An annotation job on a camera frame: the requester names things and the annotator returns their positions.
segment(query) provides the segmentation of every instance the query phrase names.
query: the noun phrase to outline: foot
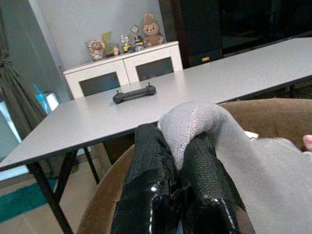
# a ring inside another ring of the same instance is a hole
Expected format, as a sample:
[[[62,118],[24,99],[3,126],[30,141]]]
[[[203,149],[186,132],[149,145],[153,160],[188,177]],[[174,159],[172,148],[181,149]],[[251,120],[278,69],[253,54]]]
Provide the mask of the foot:
[[[303,137],[303,142],[304,142],[306,149],[312,152],[312,135],[305,135]]]

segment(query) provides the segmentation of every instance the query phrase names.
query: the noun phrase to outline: curtain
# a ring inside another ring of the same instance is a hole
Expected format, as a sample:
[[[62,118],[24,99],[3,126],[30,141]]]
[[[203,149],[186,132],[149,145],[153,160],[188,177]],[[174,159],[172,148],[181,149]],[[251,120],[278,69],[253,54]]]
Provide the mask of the curtain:
[[[0,96],[21,139],[24,139],[46,117],[29,87],[10,61],[0,10]]]

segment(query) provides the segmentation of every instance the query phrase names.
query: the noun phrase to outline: brown teddy bear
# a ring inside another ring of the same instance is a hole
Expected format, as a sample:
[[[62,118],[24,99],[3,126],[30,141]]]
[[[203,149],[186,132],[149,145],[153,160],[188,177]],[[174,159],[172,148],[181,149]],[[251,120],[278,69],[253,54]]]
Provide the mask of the brown teddy bear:
[[[144,14],[143,32],[148,46],[158,45],[164,42],[164,38],[159,34],[159,24],[152,13]]]
[[[104,58],[104,49],[105,49],[104,41],[90,40],[87,43],[87,46],[90,49],[90,55],[94,61]]]

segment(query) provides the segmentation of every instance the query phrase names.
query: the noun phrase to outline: teal rug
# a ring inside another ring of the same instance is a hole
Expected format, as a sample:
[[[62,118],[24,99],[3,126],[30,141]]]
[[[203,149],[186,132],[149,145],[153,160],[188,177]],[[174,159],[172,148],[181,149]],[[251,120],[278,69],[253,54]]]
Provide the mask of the teal rug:
[[[51,188],[54,189],[57,180],[49,179],[48,181]],[[37,183],[3,195],[0,197],[0,223],[46,203],[47,200]]]

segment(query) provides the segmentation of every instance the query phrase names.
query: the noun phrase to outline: floor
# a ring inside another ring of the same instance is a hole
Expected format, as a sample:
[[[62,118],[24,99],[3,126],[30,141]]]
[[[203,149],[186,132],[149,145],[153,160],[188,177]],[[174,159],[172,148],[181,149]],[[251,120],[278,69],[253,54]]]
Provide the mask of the floor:
[[[98,174],[101,175],[99,161],[93,159],[93,162]],[[33,184],[34,182],[35,179],[29,179],[18,184],[1,188],[0,196]],[[94,196],[96,188],[97,185],[88,162],[80,163],[78,171],[70,174],[64,194],[60,201],[60,206],[74,232],[77,231],[82,215]],[[62,234],[63,232],[49,205],[46,204],[6,222],[0,223],[0,233]]]

